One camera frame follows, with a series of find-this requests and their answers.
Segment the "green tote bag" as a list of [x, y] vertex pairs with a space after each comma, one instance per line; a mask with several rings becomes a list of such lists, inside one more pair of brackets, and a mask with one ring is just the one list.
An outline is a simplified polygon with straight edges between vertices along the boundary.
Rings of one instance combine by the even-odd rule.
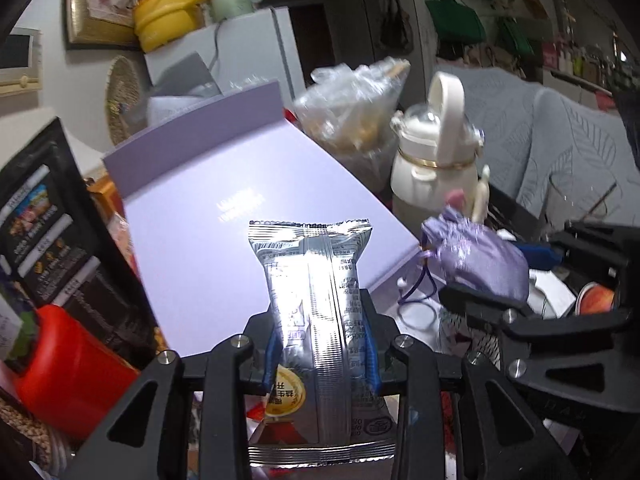
[[457, 0], [426, 0], [425, 4], [440, 40], [457, 42], [462, 46], [486, 41], [484, 26], [469, 6]]

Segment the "silver foil snack packet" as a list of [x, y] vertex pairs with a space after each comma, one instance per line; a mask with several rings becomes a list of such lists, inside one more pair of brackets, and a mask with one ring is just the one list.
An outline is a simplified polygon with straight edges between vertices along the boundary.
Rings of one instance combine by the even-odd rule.
[[366, 220], [253, 221], [250, 247], [265, 272], [282, 342], [276, 382], [250, 437], [250, 464], [318, 468], [390, 460], [396, 422], [364, 380], [357, 262]]

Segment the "white cartoon kettle bottle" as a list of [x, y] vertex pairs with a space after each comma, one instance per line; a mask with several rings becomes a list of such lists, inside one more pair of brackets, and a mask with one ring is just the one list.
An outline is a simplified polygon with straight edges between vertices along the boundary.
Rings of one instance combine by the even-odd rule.
[[416, 237], [448, 205], [471, 217], [484, 133], [466, 117], [461, 80], [434, 73], [427, 100], [398, 110], [390, 128], [398, 139], [390, 176], [395, 217]]

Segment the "woven straw fan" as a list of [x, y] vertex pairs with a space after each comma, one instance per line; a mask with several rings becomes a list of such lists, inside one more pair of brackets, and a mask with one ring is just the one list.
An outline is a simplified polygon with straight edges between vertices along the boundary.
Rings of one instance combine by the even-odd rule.
[[114, 58], [107, 73], [105, 115], [114, 145], [146, 127], [146, 95], [134, 64], [122, 55]]

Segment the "black snack display box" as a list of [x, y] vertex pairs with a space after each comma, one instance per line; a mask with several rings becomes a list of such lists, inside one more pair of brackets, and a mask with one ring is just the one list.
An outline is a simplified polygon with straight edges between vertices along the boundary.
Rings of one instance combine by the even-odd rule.
[[156, 355], [148, 298], [96, 209], [58, 119], [1, 169], [1, 267], [35, 307], [63, 308], [138, 370]]

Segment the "gold framed picture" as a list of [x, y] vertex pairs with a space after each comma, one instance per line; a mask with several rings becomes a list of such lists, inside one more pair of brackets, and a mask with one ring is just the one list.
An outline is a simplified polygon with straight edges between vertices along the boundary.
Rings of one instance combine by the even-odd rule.
[[138, 50], [134, 0], [64, 0], [70, 49]]

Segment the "open lavender gift box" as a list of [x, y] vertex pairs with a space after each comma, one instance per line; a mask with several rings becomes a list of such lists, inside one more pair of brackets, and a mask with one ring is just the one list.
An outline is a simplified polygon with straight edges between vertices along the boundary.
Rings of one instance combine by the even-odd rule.
[[357, 264], [375, 309], [418, 277], [418, 240], [350, 172], [284, 116], [277, 84], [198, 102], [104, 158], [140, 278], [169, 347], [212, 350], [269, 304], [248, 241], [252, 221], [366, 219]]

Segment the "wall intercom panel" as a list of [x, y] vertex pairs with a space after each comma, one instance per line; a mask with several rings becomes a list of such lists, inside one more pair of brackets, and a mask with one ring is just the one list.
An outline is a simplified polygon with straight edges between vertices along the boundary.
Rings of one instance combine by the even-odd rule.
[[0, 94], [14, 96], [42, 89], [41, 32], [14, 27], [1, 45]]

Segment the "red plastic container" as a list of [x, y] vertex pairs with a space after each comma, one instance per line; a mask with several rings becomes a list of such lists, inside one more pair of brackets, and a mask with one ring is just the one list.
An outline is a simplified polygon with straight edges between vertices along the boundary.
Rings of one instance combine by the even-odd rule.
[[35, 349], [13, 381], [17, 397], [45, 424], [86, 440], [139, 372], [63, 308], [48, 304], [38, 320]]

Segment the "clear plastic bag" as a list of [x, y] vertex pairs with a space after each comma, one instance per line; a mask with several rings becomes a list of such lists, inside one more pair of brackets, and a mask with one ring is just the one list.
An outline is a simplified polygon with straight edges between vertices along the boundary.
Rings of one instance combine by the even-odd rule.
[[346, 64], [317, 68], [314, 84], [293, 104], [303, 132], [373, 193], [390, 180], [398, 147], [390, 120], [409, 72], [402, 58], [356, 70]]

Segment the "white mini fridge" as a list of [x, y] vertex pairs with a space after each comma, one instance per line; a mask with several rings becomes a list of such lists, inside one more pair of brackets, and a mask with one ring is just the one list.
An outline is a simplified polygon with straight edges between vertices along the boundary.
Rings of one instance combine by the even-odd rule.
[[198, 54], [224, 93], [250, 82], [275, 80], [290, 108], [305, 90], [290, 12], [286, 6], [208, 25], [147, 53], [146, 69], [154, 84], [191, 54]]

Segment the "red apple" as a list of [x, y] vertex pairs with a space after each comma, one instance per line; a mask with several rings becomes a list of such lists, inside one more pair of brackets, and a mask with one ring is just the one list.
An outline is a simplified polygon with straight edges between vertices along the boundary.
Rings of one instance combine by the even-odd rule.
[[615, 292], [595, 282], [588, 283], [576, 300], [576, 313], [590, 315], [610, 312], [613, 309]]

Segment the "lavender satin drawstring pouch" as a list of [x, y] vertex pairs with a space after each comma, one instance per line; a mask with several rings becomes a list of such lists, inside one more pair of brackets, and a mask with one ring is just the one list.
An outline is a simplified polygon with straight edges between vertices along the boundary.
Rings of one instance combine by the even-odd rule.
[[528, 304], [529, 266], [521, 249], [456, 208], [447, 206], [439, 216], [424, 220], [420, 242], [416, 281], [411, 285], [397, 282], [400, 320], [405, 318], [409, 304], [438, 294], [440, 286], [431, 271], [431, 261], [442, 271], [446, 285], [459, 284], [502, 301]]

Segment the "yellow pot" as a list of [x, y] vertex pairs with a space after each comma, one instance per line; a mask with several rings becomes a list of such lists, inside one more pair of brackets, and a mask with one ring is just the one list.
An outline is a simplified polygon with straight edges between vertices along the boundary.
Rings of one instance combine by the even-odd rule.
[[139, 0], [134, 6], [134, 33], [150, 53], [201, 26], [200, 5], [206, 0]]

